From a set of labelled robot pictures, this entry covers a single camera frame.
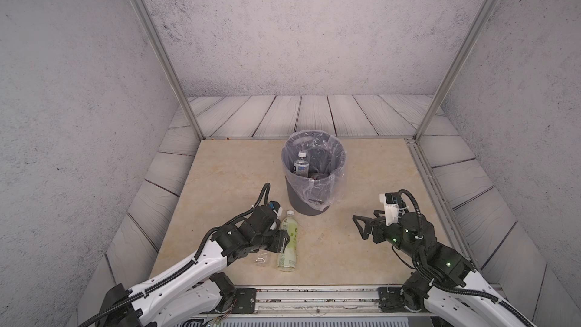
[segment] water bottle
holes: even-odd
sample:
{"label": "water bottle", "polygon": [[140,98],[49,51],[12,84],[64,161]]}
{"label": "water bottle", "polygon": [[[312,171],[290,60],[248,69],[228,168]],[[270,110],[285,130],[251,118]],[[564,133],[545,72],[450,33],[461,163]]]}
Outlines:
{"label": "water bottle", "polygon": [[296,234],[299,232],[299,223],[294,219],[294,211],[287,211],[287,217],[282,220],[282,230],[287,230],[290,241],[284,253],[278,255],[277,269],[283,272],[292,272],[296,269]]}
{"label": "water bottle", "polygon": [[294,161],[294,168],[292,172],[297,176],[309,177],[309,162],[306,160],[307,153],[304,151],[299,152],[299,159]]}

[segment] plastic trash bag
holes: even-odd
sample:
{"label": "plastic trash bag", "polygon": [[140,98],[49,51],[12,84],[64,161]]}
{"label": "plastic trash bag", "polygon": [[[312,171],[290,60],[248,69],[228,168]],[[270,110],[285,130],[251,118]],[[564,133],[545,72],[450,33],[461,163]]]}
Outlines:
{"label": "plastic trash bag", "polygon": [[[297,176],[292,173],[294,161],[300,151],[307,153],[309,174],[319,179]],[[290,136],[282,147],[282,164],[287,187],[292,187],[299,199],[318,211],[324,211],[343,195],[345,161],[347,153],[338,138],[320,130],[302,130]],[[289,198],[293,204],[291,190]],[[301,212],[295,204],[293,207]]]}

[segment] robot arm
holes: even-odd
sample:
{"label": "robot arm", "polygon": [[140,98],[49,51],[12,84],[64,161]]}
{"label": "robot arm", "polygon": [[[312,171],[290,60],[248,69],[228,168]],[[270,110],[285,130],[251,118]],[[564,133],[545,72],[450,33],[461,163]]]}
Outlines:
{"label": "robot arm", "polygon": [[[261,249],[277,253],[288,244],[287,232],[279,230],[282,209],[277,202],[267,201],[269,189],[266,183],[250,210],[210,229],[197,251],[176,265],[128,290],[121,284],[110,289],[100,313],[81,327],[93,323],[96,327],[158,327],[200,312],[227,310],[236,288],[219,272],[249,253]],[[259,206],[263,196],[264,204]]]}
{"label": "robot arm", "polygon": [[[408,211],[402,194],[411,200],[414,213]],[[404,304],[412,312],[427,309],[455,327],[534,327],[472,263],[438,242],[432,223],[421,214],[410,192],[386,193],[380,200],[384,210],[376,210],[375,218],[353,216],[361,237],[367,240],[372,235],[374,243],[388,241],[412,259],[415,269],[403,284],[402,295],[394,295],[388,304]]]}

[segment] wire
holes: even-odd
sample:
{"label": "wire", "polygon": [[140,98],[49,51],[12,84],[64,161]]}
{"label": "wire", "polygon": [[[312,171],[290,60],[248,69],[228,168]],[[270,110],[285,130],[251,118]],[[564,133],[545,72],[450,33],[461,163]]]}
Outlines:
{"label": "wire", "polygon": [[262,190],[260,190],[260,195],[258,196],[258,199],[256,200],[256,202],[254,203],[254,205],[252,205],[252,208],[249,209],[248,211],[245,211],[239,215],[236,215],[234,217],[232,217],[230,220],[226,221],[222,226],[226,226],[226,225],[230,225],[232,223],[236,223],[239,222],[236,221],[237,219],[239,219],[240,217],[244,217],[244,216],[248,216],[250,215],[254,209],[256,207],[258,207],[258,205],[260,204],[260,201],[262,200],[262,198],[264,197],[264,205],[266,206],[268,204],[268,193],[270,191],[270,183],[265,183],[264,186],[262,186]]}
{"label": "wire", "polygon": [[402,194],[405,194],[411,201],[411,204],[414,205],[415,215],[418,218],[418,238],[424,238],[424,222],[422,222],[422,213],[419,210],[418,202],[415,200],[414,195],[411,194],[410,191],[406,189],[400,189],[397,191],[397,205],[399,208],[402,208]]}
{"label": "wire", "polygon": [[[264,184],[264,186],[262,186],[262,190],[260,191],[260,195],[258,196],[258,199],[254,203],[253,207],[251,209],[249,209],[248,211],[243,212],[242,214],[236,215],[235,217],[231,218],[224,225],[228,225],[231,222],[234,222],[234,223],[240,222],[241,221],[240,218],[243,218],[244,216],[251,214],[252,211],[254,211],[254,209],[256,207],[258,207],[258,205],[260,204],[260,201],[262,200],[263,197],[264,197],[264,205],[268,205],[268,193],[269,193],[269,191],[270,191],[270,183],[267,182]],[[143,292],[139,292],[139,293],[135,294],[134,296],[127,298],[127,300],[123,300],[122,302],[115,303],[111,307],[109,307],[108,309],[92,316],[91,318],[89,318],[85,322],[81,323],[81,325],[79,327],[89,327],[91,324],[97,322],[101,318],[108,316],[109,314],[113,313],[114,311],[117,311],[117,310],[127,306],[128,304],[131,304],[132,302],[134,302],[142,297],[146,297],[154,290],[163,287],[164,285],[168,284],[170,281],[176,279],[177,277],[179,277],[180,275],[185,273],[186,270],[190,269],[193,265],[195,265],[198,262],[198,258],[200,258],[200,255],[202,254],[202,250],[204,249],[204,246],[206,246],[206,242],[208,241],[208,239],[210,238],[210,236],[214,232],[218,231],[218,229],[220,229],[220,228],[216,227],[216,228],[212,228],[212,229],[208,230],[208,232],[206,232],[206,235],[204,235],[204,237],[202,238],[202,241],[200,242],[200,246],[198,247],[198,250],[196,251],[196,254],[194,255],[193,259],[188,261],[178,271],[176,271],[175,273],[171,274],[170,276],[164,278],[163,280],[160,280],[159,282],[155,283],[151,287],[145,289],[145,294],[143,294]]]}
{"label": "wire", "polygon": [[415,269],[415,268],[414,268],[413,266],[411,266],[410,264],[407,264],[407,263],[406,263],[406,262],[405,262],[405,261],[402,259],[402,257],[400,257],[400,256],[397,254],[397,251],[396,251],[396,249],[395,249],[395,245],[392,245],[392,250],[393,250],[393,253],[394,253],[394,254],[396,254],[396,257],[397,257],[399,260],[401,260],[401,261],[402,261],[402,263],[404,263],[404,264],[405,264],[405,265],[406,265],[408,268],[410,268],[410,269]]}
{"label": "wire", "polygon": [[397,192],[398,202],[401,199],[402,193],[410,198],[411,203],[414,205],[415,213],[418,217],[418,237],[414,243],[414,249],[411,253],[411,262],[414,265],[415,270],[422,276],[422,278],[424,278],[425,280],[429,280],[430,283],[434,287],[436,287],[444,292],[447,292],[447,293],[458,294],[461,296],[475,296],[475,297],[490,299],[492,302],[499,303],[501,306],[503,306],[505,309],[507,309],[509,312],[511,312],[525,326],[534,327],[534,325],[529,322],[527,317],[522,315],[519,311],[517,311],[509,303],[505,302],[504,300],[498,302],[497,296],[494,296],[494,295],[486,293],[486,292],[481,292],[480,290],[472,290],[472,289],[464,289],[464,288],[450,288],[450,287],[443,286],[440,284],[439,281],[436,281],[437,279],[439,279],[438,275],[432,275],[432,273],[430,273],[429,271],[424,269],[424,266],[422,264],[418,263],[417,255],[419,253],[419,244],[421,243],[421,240],[423,239],[423,236],[424,236],[424,234],[423,234],[424,229],[423,229],[423,224],[422,224],[422,219],[421,219],[421,213],[419,211],[419,206],[418,206],[418,203],[416,202],[414,196],[412,196],[412,194],[407,190],[401,189]]}
{"label": "wire", "polygon": [[131,304],[132,302],[140,299],[141,297],[143,297],[143,293],[139,292],[139,293],[135,294],[134,296],[129,297],[127,300],[115,303],[111,307],[109,307],[108,309],[92,316],[91,318],[89,318],[85,322],[81,323],[81,325],[79,327],[89,327],[91,324],[97,322],[101,318],[108,316],[109,314],[113,313],[114,311],[122,309],[123,307],[127,306],[128,304]]}

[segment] concrete wall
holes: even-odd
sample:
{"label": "concrete wall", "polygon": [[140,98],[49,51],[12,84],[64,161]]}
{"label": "concrete wall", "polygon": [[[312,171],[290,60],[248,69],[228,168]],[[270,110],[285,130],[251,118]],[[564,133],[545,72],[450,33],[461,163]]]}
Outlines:
{"label": "concrete wall", "polygon": [[0,0],[0,325],[62,326],[177,102],[129,0]]}
{"label": "concrete wall", "polygon": [[146,0],[188,96],[436,91],[482,0]]}
{"label": "concrete wall", "polygon": [[443,108],[581,306],[580,0],[501,0]]}

